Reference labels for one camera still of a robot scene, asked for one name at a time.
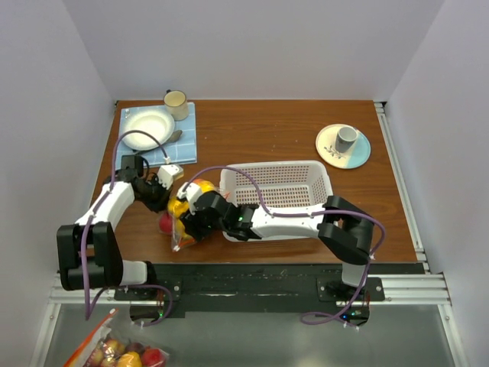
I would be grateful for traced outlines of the fake yellow lemon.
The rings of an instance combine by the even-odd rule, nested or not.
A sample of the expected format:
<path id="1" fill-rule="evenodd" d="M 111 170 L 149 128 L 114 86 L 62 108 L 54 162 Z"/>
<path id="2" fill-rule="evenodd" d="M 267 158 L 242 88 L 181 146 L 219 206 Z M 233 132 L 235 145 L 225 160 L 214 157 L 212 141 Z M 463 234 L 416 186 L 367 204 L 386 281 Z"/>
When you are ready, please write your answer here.
<path id="1" fill-rule="evenodd" d="M 175 219 L 179 219 L 189 210 L 189 203 L 186 200 L 179 200 L 177 196 L 172 196 L 167 204 L 167 212 Z"/>

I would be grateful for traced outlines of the clear zip top bag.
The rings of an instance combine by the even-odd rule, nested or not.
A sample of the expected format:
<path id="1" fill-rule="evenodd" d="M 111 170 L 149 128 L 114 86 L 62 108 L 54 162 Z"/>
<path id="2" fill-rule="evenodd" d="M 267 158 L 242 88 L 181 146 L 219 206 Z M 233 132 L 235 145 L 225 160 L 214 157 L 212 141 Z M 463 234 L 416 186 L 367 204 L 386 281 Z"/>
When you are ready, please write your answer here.
<path id="1" fill-rule="evenodd" d="M 221 228 L 217 219 L 203 211 L 191 213 L 189 203 L 172 195 L 159 219 L 160 231 L 171 236 L 171 251 L 178 252 L 195 245 Z"/>

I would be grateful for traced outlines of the fake orange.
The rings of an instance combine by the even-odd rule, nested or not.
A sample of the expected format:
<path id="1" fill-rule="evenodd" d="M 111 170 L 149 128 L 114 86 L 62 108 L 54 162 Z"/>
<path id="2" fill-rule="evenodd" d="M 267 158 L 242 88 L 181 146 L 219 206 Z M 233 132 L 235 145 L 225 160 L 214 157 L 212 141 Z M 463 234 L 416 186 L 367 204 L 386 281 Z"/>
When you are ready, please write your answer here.
<path id="1" fill-rule="evenodd" d="M 201 180 L 199 182 L 199 186 L 200 186 L 203 193 L 208 193 L 211 191 L 217 191 L 215 185 L 212 182 L 207 181 L 207 180 Z"/>

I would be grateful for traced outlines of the pink and blue plate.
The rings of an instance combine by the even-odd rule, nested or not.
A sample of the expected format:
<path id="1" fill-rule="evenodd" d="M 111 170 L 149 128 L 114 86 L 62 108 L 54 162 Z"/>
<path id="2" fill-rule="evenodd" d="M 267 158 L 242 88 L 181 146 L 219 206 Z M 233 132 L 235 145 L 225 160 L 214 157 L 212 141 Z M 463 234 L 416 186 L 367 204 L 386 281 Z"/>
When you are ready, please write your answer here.
<path id="1" fill-rule="evenodd" d="M 362 166 L 371 156 L 367 137 L 346 124 L 324 127 L 316 136 L 316 150 L 327 164 L 346 170 Z"/>

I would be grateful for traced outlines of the blue checked cloth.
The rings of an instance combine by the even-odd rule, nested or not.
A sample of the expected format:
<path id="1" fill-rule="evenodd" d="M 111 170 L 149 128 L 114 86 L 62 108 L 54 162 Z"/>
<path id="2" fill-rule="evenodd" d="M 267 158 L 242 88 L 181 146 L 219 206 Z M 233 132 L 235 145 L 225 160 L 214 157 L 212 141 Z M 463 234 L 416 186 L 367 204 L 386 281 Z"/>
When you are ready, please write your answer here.
<path id="1" fill-rule="evenodd" d="M 155 148 L 151 151 L 141 154 L 151 167 L 162 165 L 164 155 L 162 151 L 166 151 L 170 158 L 170 161 L 175 164 L 193 164 L 197 161 L 197 149 L 196 149 L 196 109 L 194 103 L 189 103 L 189 115 L 182 121 L 175 122 L 175 130 L 182 130 L 183 133 L 180 139 L 174 143 L 163 145 L 162 148 Z M 128 119 L 131 115 L 137 112 L 145 112 L 152 110 L 164 110 L 167 112 L 165 106 L 141 106 L 125 108 L 121 111 L 121 117 L 119 119 L 119 131 L 121 131 L 121 124 L 124 120 Z M 118 145 L 116 154 L 116 167 L 121 166 L 121 157 L 124 155 L 133 154 L 133 149 L 130 149 L 123 141 Z"/>

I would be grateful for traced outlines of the white bowl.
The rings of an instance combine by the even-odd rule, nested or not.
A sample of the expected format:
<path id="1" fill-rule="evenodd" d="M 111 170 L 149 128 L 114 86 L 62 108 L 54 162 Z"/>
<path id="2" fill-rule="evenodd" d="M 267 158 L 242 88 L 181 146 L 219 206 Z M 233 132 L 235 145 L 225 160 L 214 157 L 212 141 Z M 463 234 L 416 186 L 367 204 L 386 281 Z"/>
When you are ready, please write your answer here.
<path id="1" fill-rule="evenodd" d="M 120 135 L 129 131 L 139 131 L 126 135 L 122 141 L 136 151 L 148 151 L 165 143 L 173 134 L 175 121 L 164 110 L 137 112 L 121 124 Z"/>

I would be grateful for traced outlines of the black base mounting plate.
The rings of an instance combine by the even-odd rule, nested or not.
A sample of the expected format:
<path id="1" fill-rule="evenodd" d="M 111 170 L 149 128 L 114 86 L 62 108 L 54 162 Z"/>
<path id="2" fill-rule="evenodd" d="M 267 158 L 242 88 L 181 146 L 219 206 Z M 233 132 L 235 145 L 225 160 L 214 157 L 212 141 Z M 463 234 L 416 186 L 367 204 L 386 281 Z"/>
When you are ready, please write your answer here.
<path id="1" fill-rule="evenodd" d="M 171 292 L 173 304 L 159 309 L 157 292 L 141 288 L 116 291 L 129 302 L 133 320 L 169 311 L 338 313 L 355 293 L 342 283 L 340 265 L 327 264 L 157 264 L 157 283 Z"/>

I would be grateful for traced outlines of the white perforated plastic basket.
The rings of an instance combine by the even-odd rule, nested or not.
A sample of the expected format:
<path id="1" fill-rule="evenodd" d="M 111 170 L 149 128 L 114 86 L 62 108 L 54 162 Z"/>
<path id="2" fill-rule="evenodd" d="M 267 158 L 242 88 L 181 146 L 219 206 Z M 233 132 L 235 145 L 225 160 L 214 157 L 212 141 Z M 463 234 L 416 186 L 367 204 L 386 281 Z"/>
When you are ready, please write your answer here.
<path id="1" fill-rule="evenodd" d="M 273 219 L 259 209 L 257 242 L 316 239 L 322 205 L 333 195 L 325 166 L 318 161 L 232 164 L 221 171 L 220 188 L 236 206 L 264 202 L 272 213 L 301 213 L 305 218 Z"/>

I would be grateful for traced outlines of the aluminium frame rail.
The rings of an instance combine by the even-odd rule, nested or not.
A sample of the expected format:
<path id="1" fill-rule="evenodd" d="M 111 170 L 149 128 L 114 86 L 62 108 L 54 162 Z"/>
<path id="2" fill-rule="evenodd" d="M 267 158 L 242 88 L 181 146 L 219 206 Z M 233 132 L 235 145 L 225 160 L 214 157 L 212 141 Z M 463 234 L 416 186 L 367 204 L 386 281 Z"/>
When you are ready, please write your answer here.
<path id="1" fill-rule="evenodd" d="M 452 300 L 449 295 L 448 285 L 443 274 L 432 274 L 429 263 L 419 237 L 417 224 L 413 216 L 413 211 L 408 197 L 406 187 L 397 161 L 395 149 L 390 136 L 383 102 L 374 103 L 377 117 L 379 119 L 383 138 L 387 144 L 387 153 L 394 169 L 398 189 L 401 194 L 401 201 L 408 219 L 408 227 L 411 235 L 414 236 L 414 248 L 418 263 L 423 266 L 420 274 L 404 274 L 398 271 L 395 274 L 376 273 L 375 276 L 383 281 L 386 298 L 378 301 L 380 306 L 406 306 L 406 307 L 427 307 L 436 308 L 436 320 L 440 323 L 440 328 L 435 331 L 435 335 L 446 339 L 449 358 L 454 366 L 469 366 L 466 353 L 463 349 L 461 337 L 455 322 L 452 311 Z"/>

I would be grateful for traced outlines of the beige enamel mug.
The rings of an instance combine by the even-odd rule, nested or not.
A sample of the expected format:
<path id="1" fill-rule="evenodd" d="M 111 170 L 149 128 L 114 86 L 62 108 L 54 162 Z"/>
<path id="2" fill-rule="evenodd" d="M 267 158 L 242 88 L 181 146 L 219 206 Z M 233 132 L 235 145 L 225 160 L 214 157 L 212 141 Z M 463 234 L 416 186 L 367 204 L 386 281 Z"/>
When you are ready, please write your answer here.
<path id="1" fill-rule="evenodd" d="M 186 94 L 180 90 L 168 89 L 164 96 L 164 105 L 175 121 L 182 121 L 189 115 Z"/>

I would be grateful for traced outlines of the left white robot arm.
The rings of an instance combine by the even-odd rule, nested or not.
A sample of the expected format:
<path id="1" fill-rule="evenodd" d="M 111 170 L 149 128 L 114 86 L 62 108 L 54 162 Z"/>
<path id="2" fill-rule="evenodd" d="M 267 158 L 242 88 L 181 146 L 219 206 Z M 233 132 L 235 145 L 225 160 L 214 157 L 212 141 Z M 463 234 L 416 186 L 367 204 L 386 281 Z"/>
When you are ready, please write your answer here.
<path id="1" fill-rule="evenodd" d="M 122 258 L 115 229 L 133 202 L 143 203 L 150 211 L 167 209 L 174 182 L 183 169 L 165 160 L 156 173 L 144 171 L 145 159 L 124 155 L 120 168 L 107 178 L 102 192 L 86 214 L 74 224 L 57 230 L 60 282 L 66 291 L 85 288 L 131 285 L 142 300 L 150 300 L 158 291 L 148 261 Z"/>

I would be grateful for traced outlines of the grey cup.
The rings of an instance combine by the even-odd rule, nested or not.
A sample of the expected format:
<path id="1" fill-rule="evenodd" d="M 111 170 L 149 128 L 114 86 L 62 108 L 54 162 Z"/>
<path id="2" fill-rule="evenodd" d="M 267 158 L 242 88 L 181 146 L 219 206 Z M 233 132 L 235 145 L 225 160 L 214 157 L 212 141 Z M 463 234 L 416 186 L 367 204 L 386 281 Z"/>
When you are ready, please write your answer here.
<path id="1" fill-rule="evenodd" d="M 358 132 L 351 126 L 342 126 L 336 135 L 335 148 L 337 151 L 347 151 L 358 139 Z"/>

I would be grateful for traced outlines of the fake red apple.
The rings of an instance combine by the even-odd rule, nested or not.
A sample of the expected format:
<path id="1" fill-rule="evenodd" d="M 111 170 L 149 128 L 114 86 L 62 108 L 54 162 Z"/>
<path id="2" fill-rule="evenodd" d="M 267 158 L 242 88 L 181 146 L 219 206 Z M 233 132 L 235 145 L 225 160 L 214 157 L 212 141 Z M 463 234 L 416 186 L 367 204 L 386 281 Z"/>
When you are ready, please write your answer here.
<path id="1" fill-rule="evenodd" d="M 161 233 L 165 235 L 173 234 L 173 219 L 168 213 L 163 213 L 158 221 L 158 227 Z"/>

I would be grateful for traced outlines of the metal spoon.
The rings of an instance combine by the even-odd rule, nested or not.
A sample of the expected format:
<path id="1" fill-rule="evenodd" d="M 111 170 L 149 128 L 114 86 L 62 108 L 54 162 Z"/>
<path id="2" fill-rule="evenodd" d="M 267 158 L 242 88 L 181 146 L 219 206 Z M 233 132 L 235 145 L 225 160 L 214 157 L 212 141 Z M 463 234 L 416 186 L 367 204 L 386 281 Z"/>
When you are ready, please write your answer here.
<path id="1" fill-rule="evenodd" d="M 171 136 L 163 143 L 163 145 L 171 144 L 171 143 L 178 141 L 180 139 L 182 133 L 183 133 L 182 130 L 175 130 L 171 134 Z M 135 150 L 135 149 L 133 149 L 132 151 L 134 154 L 145 154 L 145 153 L 151 151 L 151 149 L 149 149 L 149 150 Z"/>

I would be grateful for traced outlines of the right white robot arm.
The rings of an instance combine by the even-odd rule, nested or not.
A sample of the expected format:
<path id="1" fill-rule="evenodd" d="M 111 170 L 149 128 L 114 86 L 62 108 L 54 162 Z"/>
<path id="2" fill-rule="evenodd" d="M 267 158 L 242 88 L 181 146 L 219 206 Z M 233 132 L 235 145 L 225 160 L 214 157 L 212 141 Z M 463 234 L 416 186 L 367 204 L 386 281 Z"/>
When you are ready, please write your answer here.
<path id="1" fill-rule="evenodd" d="M 358 300 L 368 290 L 374 227 L 382 225 L 340 196 L 331 196 L 323 204 L 283 209 L 269 209 L 262 203 L 235 205 L 215 190 L 182 191 L 176 201 L 185 205 L 176 218 L 196 241 L 214 231 L 242 242 L 277 236 L 318 239 L 342 262 L 342 295 Z"/>

